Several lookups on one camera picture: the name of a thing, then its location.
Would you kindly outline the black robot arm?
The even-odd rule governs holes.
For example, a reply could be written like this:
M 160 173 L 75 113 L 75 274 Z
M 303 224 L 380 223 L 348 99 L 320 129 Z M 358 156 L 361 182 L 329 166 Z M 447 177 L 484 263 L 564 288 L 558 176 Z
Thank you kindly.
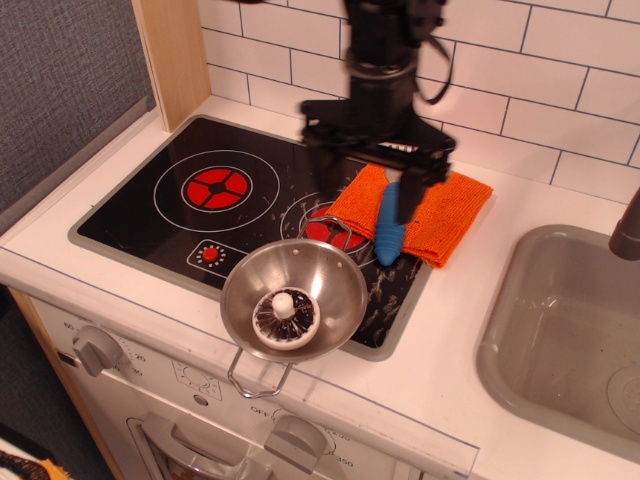
M 432 32 L 443 23 L 441 1 L 348 1 L 351 43 L 345 57 L 349 95 L 307 100 L 304 143 L 327 167 L 350 157 L 400 172 L 396 220 L 408 223 L 426 190 L 445 181 L 453 138 L 414 110 L 424 43 L 446 51 Z

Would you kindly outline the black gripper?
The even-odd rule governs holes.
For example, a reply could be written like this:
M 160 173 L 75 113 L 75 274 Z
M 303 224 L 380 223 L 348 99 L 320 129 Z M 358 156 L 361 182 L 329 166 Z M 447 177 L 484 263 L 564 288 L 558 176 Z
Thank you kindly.
M 431 173 L 446 173 L 455 140 L 419 118 L 416 69 L 353 70 L 350 97 L 305 100 L 303 142 L 313 149 L 314 175 L 322 198 L 346 185 L 346 156 L 402 172 L 397 222 L 409 223 L 433 184 Z

